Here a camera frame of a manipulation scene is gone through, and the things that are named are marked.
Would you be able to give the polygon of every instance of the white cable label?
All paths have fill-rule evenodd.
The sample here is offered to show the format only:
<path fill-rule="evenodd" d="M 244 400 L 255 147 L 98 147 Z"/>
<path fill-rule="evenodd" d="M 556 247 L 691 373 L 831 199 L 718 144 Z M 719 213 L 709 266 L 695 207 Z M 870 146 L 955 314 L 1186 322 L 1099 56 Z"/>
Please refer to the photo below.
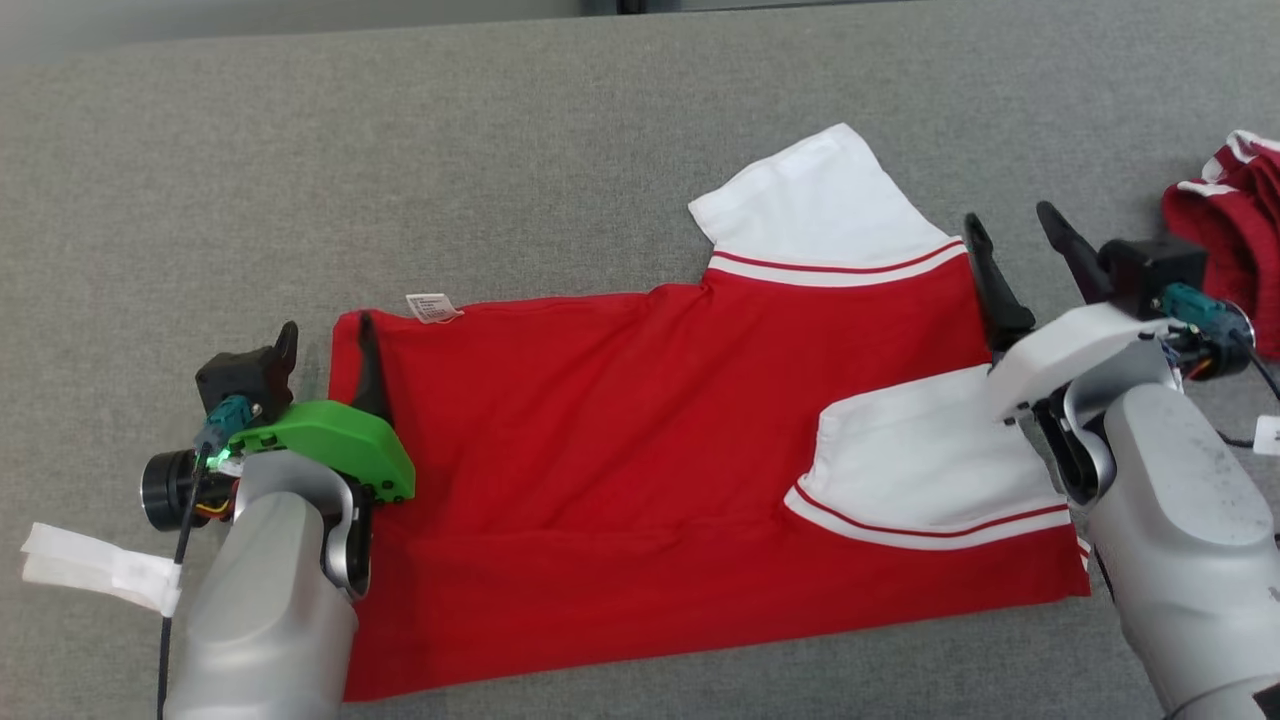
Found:
<path fill-rule="evenodd" d="M 97 538 L 32 523 L 22 544 L 28 583 L 81 588 L 124 598 L 173 618 L 182 594 L 182 566 L 173 560 L 122 550 Z"/>
<path fill-rule="evenodd" d="M 1275 415 L 1258 416 L 1258 425 L 1253 430 L 1253 452 L 1280 455 L 1280 418 Z"/>
<path fill-rule="evenodd" d="M 448 322 L 462 314 L 462 310 L 456 309 L 443 292 L 406 295 L 404 301 L 422 324 Z"/>

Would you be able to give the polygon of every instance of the gray fabric surface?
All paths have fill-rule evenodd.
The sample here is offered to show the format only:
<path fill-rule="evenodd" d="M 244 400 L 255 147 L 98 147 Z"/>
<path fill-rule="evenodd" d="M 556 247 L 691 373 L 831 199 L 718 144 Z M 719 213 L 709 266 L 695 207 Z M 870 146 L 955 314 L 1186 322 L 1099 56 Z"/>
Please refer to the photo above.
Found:
<path fill-rule="evenodd" d="M 980 213 L 1050 318 L 1078 296 L 1033 204 L 1096 241 L 1149 233 L 1161 190 L 1229 131 L 1280 135 L 1277 33 L 1270 0 L 956 0 L 189 41 L 0 70 L 0 716 L 152 712 L 155 615 L 23 585 L 17 548 L 40 520 L 172 552 L 134 483 L 189 439 L 212 351 L 293 318 L 294 386 L 316 397 L 346 310 L 695 281 L 709 247 L 685 204 L 836 122 L 943 228 Z M 1274 407 L 1253 377 L 1197 397 L 1235 434 Z M 1277 464 L 1248 465 L 1280 507 Z M 216 541 L 197 533 L 189 588 Z M 1103 593 L 344 716 L 1158 708 Z"/>

